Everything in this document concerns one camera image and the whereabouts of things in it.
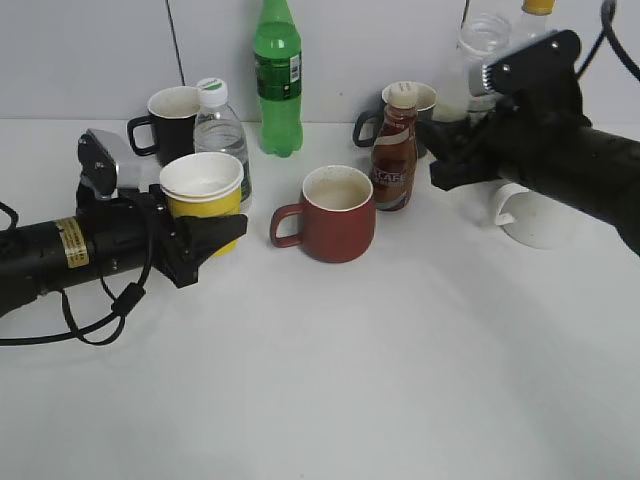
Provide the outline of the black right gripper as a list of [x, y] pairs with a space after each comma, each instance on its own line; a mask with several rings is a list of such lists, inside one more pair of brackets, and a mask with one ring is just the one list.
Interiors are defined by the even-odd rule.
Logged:
[[577, 84], [534, 86], [507, 95], [476, 126], [468, 120], [417, 126], [435, 161], [431, 184], [441, 190], [497, 180], [509, 163], [528, 164], [590, 121]]

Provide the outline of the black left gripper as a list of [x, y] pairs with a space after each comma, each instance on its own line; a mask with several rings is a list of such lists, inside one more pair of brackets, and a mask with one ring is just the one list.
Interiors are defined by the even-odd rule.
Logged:
[[178, 288], [193, 285], [199, 265], [244, 236], [248, 226], [245, 214], [175, 219], [158, 188], [99, 199], [79, 184], [76, 203], [89, 264], [77, 269], [75, 284], [144, 268], [159, 271]]

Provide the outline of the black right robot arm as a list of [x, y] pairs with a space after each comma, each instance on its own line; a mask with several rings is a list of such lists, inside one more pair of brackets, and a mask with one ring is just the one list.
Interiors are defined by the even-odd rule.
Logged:
[[639, 250], [639, 144], [593, 128], [579, 89], [523, 89], [476, 126], [430, 121], [418, 137], [435, 157], [433, 186], [508, 180], [611, 225]]

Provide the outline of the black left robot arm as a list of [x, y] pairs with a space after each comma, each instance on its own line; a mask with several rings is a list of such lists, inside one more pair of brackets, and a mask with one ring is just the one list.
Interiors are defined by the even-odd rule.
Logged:
[[175, 218], [158, 185], [98, 200], [77, 191], [72, 217], [1, 233], [1, 312], [40, 295], [151, 265], [176, 287], [197, 282], [199, 267], [247, 231], [244, 214]]

